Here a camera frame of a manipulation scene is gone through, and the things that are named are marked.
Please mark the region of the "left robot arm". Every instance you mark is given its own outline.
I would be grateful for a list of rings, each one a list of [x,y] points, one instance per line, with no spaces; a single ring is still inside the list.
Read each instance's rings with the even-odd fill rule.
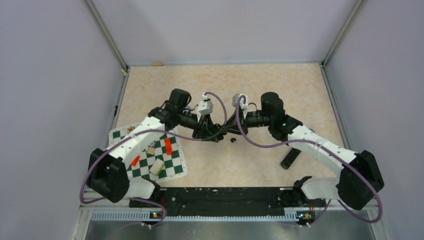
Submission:
[[[85,188],[98,193],[101,199],[117,203],[124,198],[139,198],[147,206],[154,207],[160,202],[158,184],[142,177],[129,177],[127,169],[136,157],[140,156],[148,146],[165,134],[172,134],[177,126],[199,131],[208,126],[206,122],[213,112],[210,96],[205,92],[197,106],[195,114],[186,107],[190,103],[191,94],[175,88],[169,99],[162,106],[152,109],[144,120],[118,143],[102,150],[95,149],[89,158],[89,168],[83,180],[79,199],[83,204],[90,204],[84,199]]]

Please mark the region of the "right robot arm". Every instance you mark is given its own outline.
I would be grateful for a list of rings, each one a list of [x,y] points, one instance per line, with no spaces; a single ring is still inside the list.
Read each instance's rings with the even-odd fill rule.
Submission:
[[[362,210],[384,188],[382,174],[371,152],[355,152],[319,136],[286,114],[284,102],[277,93],[262,94],[261,108],[256,111],[248,110],[245,94],[235,94],[232,105],[235,111],[231,119],[241,135],[245,137],[249,128],[266,127],[274,139],[310,155],[334,173],[334,177],[327,178],[304,177],[300,188],[293,192],[297,205],[307,206],[314,199],[327,199]]]

